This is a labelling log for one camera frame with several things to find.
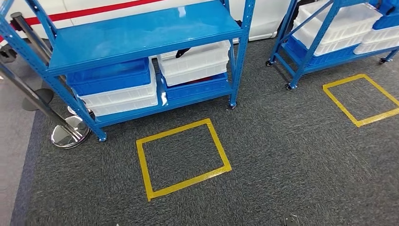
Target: shelf post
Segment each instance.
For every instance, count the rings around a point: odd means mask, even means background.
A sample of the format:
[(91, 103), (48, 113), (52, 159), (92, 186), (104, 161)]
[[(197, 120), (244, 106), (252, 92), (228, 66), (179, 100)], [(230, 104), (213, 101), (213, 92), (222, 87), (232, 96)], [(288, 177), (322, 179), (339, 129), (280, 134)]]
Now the shelf post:
[(294, 14), (295, 11), (295, 7), (297, 4), (297, 0), (291, 0), (288, 9), (287, 9), (287, 13), (283, 19), (283, 23), (281, 25), (280, 30), (278, 31), (278, 36), (277, 36), (277, 40), (276, 40), (276, 44), (274, 44), (273, 50), (271, 51), (271, 56), (269, 58), (269, 61), (273, 64), (276, 61), (276, 53), (278, 53), (280, 47), (281, 47), (281, 40), (283, 39), (284, 35), (285, 35), (285, 31), (288, 28), (289, 22), (291, 21), (292, 15)]
[(394, 51), (392, 51), (392, 52), (385, 58), (385, 60), (386, 60), (386, 61), (391, 61), (392, 58), (398, 53), (398, 51), (399, 51), (399, 48), (396, 49), (396, 50), (394, 50)]
[(50, 17), (46, 14), (43, 7), (39, 4), (37, 0), (25, 0), (28, 3), (28, 6), (31, 10), (36, 14), (38, 20), (40, 21), (41, 25), (44, 28), (48, 36), (48, 40), (50, 41), (51, 45), (54, 46), (57, 36), (57, 28), (53, 24), (53, 21)]
[(229, 104), (234, 108), (237, 105), (238, 87), (241, 81), (242, 67), (245, 59), (245, 52), (247, 50), (249, 29), (251, 27), (252, 15), (254, 13), (255, 0), (245, 0), (244, 15), (242, 19), (241, 29), (243, 30), (242, 36), (239, 37), (237, 61), (235, 68), (232, 69), (232, 94), (230, 95)]
[[(228, 12), (230, 12), (230, 3), (229, 0), (220, 0), (224, 7), (227, 9)], [(229, 59), (230, 59), (230, 68), (231, 68), (231, 73), (234, 74), (236, 64), (235, 64), (235, 54), (234, 54), (234, 43), (233, 39), (230, 39), (230, 50), (229, 50)]]
[(52, 90), (78, 114), (84, 123), (98, 136), (99, 140), (105, 141), (107, 137), (106, 133), (96, 125), (86, 108), (83, 109), (78, 105), (77, 100), (75, 100), (57, 77), (47, 74), (47, 66), (42, 59), (23, 39), (21, 39), (16, 31), (8, 24), (8, 21), (2, 16), (0, 16), (0, 35), (26, 60), (29, 66), (42, 77)]
[(292, 89), (296, 88), (296, 85), (297, 85), (299, 79), (302, 77), (302, 75), (304, 75), (304, 72), (306, 70), (306, 67), (308, 66), (310, 59), (312, 58), (314, 52), (316, 51), (321, 40), (323, 39), (324, 34), (326, 34), (328, 27), (330, 26), (334, 17), (337, 15), (339, 9), (340, 9), (340, 6), (336, 2), (334, 2), (333, 5), (331, 6), (331, 9), (328, 12), (326, 18), (324, 19), (324, 22), (321, 25), (319, 32), (317, 33), (316, 37), (314, 38), (312, 45), (310, 46), (308, 52), (306, 53), (305, 57), (303, 58), (301, 65), (298, 66), (295, 74), (293, 75), (292, 80), (288, 84), (290, 86), (290, 88), (292, 88)]

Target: metal cart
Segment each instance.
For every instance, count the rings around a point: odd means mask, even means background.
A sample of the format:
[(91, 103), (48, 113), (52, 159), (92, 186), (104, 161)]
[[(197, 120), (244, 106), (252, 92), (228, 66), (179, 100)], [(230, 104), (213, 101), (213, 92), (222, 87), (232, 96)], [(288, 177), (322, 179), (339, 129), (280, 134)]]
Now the metal cart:
[[(322, 6), (319, 10), (317, 10), (311, 17), (306, 19), (302, 24), (297, 26), (295, 29), (293, 29), (291, 32), (287, 33), (287, 29), (289, 26), (289, 22), (292, 19), (292, 15), (294, 14), (295, 7), (297, 5), (297, 0), (291, 0), (291, 3), (288, 7), (286, 16), (284, 17), (281, 29), (279, 31), (278, 38), (276, 40), (276, 44), (274, 45), (274, 48), (271, 52), (271, 56), (268, 61), (266, 61), (266, 66), (270, 67), (272, 64), (276, 62), (276, 59), (281, 62), (283, 67), (287, 69), (287, 71), (291, 74), (292, 79), (291, 81), (286, 84), (286, 89), (295, 89), (297, 88), (297, 83), (299, 79), (304, 76), (305, 74), (311, 73), (311, 72), (316, 72), (319, 70), (327, 69), (330, 67), (334, 67), (337, 65), (345, 64), (351, 61), (355, 61), (358, 59), (362, 59), (365, 57), (381, 54), (384, 52), (391, 52), (387, 57), (381, 58), (380, 63), (383, 64), (385, 62), (391, 61), (393, 56), (398, 52), (399, 47), (393, 47), (393, 48), (388, 48), (388, 49), (383, 49), (383, 50), (378, 50), (370, 53), (365, 53), (365, 54), (349, 54), (345, 57), (341, 57), (336, 60), (330, 60), (325, 63), (320, 63), (316, 65), (311, 65), (309, 66), (309, 61), (313, 57), (313, 54), (317, 47), (319, 46), (324, 34), (326, 33), (328, 27), (330, 26), (331, 22), (333, 21), (334, 17), (337, 15), (339, 9), (341, 7), (347, 7), (347, 6), (352, 6), (360, 3), (368, 2), (368, 0), (330, 0), (328, 1), (324, 6)], [(303, 27), (307, 22), (312, 20), (316, 15), (321, 13), (324, 9), (326, 9), (328, 6), (331, 6), (331, 9), (329, 13), (327, 14), (323, 24), (321, 25), (319, 32), (317, 33), (312, 45), (310, 46), (309, 50), (307, 50), (307, 53), (304, 55), (304, 57), (299, 57), (298, 54), (294, 51), (292, 51), (290, 48), (287, 48), (287, 44), (285, 41), (292, 36), (293, 33), (298, 31), (301, 27)], [(294, 61), (294, 63), (297, 66), (297, 70), (294, 71), (288, 63), (281, 57), (279, 54), (279, 50), (283, 49), (287, 55)]]
[[(212, 0), (62, 29), (54, 26), (37, 0), (25, 1), (43, 25), (53, 47), (49, 63), (41, 60), (6, 21), (5, 15), (13, 0), (4, 0), (0, 6), (0, 34), (82, 118), (100, 141), (107, 138), (102, 127), (150, 114), (227, 95), (230, 96), (230, 107), (237, 105), (236, 98), (255, 0), (246, 0), (241, 26), (230, 16), (229, 0)], [(166, 101), (158, 74), (159, 104), (153, 107), (92, 119), (83, 101), (71, 95), (58, 79), (64, 74), (222, 40), (230, 40), (232, 43), (234, 38), (239, 38), (237, 59), (231, 45), (229, 56), (232, 82), (226, 81), (224, 89)]]

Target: shelf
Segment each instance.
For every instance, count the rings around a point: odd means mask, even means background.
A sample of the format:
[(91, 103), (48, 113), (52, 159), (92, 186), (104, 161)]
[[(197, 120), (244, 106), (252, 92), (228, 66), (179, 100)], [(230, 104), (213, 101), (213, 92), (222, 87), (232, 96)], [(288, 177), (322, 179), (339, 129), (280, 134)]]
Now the shelf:
[(128, 111), (128, 112), (121, 112), (121, 113), (99, 116), (99, 117), (96, 117), (96, 125), (99, 127), (110, 126), (110, 125), (113, 125), (116, 123), (121, 123), (124, 121), (141, 118), (141, 117), (148, 116), (151, 114), (168, 111), (171, 109), (199, 103), (199, 102), (214, 99), (217, 97), (223, 97), (226, 95), (230, 95), (233, 92), (233, 90), (231, 88), (230, 83), (228, 81), (226, 81), (226, 83), (227, 83), (226, 88), (222, 89), (222, 90), (217, 90), (217, 91), (208, 92), (208, 93), (204, 93), (204, 94), (192, 95), (189, 97), (178, 98), (178, 99), (166, 101), (166, 94), (163, 89), (162, 83), (160, 81), (160, 74), (157, 74), (157, 95), (158, 95), (158, 105), (157, 106), (141, 108), (141, 109), (132, 110), (132, 111)]
[(62, 28), (47, 72), (72, 73), (229, 40), (242, 32), (219, 0)]
[[(281, 46), (297, 66), (302, 64), (302, 59), (295, 52), (293, 52), (290, 48), (287, 48), (285, 43), (282, 44)], [(308, 74), (308, 73), (319, 71), (319, 70), (324, 70), (324, 69), (327, 69), (330, 67), (349, 63), (349, 62), (352, 62), (352, 61), (355, 61), (358, 59), (370, 57), (370, 56), (377, 55), (377, 54), (390, 52), (390, 51), (393, 51), (396, 49), (399, 49), (399, 47), (392, 47), (392, 48), (382, 49), (382, 50), (378, 50), (378, 51), (374, 51), (374, 52), (370, 52), (370, 53), (359, 54), (359, 55), (352, 53), (351, 55), (340, 58), (339, 61), (332, 61), (332, 62), (330, 61), (330, 62), (327, 62), (324, 64), (318, 64), (316, 66), (306, 67), (304, 70), (304, 74)]]

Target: carpet floor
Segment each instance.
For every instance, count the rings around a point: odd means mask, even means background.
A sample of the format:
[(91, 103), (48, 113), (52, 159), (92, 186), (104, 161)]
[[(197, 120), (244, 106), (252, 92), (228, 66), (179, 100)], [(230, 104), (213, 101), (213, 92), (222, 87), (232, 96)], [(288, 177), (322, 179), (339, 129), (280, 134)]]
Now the carpet floor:
[[(322, 85), (365, 73), (399, 99), (399, 64), (370, 57), (287, 91), (264, 64), (274, 41), (249, 43), (234, 110), (222, 97), (106, 127), (105, 143), (92, 134), (71, 150), (51, 145), (55, 125), (36, 113), (11, 224), (279, 226), (290, 212), (306, 226), (396, 225), (399, 115), (357, 128)], [(397, 107), (365, 81), (331, 92), (359, 120)], [(148, 202), (136, 140), (205, 118), (232, 171)], [(143, 148), (154, 190), (222, 166), (205, 126)]]

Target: red stripe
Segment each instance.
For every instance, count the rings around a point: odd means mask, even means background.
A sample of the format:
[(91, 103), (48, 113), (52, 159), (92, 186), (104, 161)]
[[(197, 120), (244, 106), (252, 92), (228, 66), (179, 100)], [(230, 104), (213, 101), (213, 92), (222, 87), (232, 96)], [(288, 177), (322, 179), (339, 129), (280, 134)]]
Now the red stripe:
[[(84, 9), (84, 10), (73, 11), (73, 12), (53, 14), (53, 15), (50, 15), (49, 17), (52, 21), (66, 20), (66, 19), (71, 19), (71, 18), (80, 17), (80, 16), (88, 16), (88, 15), (92, 15), (92, 14), (104, 13), (104, 12), (118, 10), (118, 9), (122, 9), (122, 8), (128, 8), (128, 7), (133, 7), (133, 6), (149, 4), (149, 3), (153, 3), (153, 2), (157, 2), (157, 1), (163, 1), (163, 0), (137, 0), (137, 1), (131, 1), (131, 2), (110, 5), (110, 6), (101, 6), (101, 7), (96, 7), (96, 8), (88, 8), (88, 9)], [(26, 18), (26, 22), (29, 25), (40, 24), (37, 17)]]

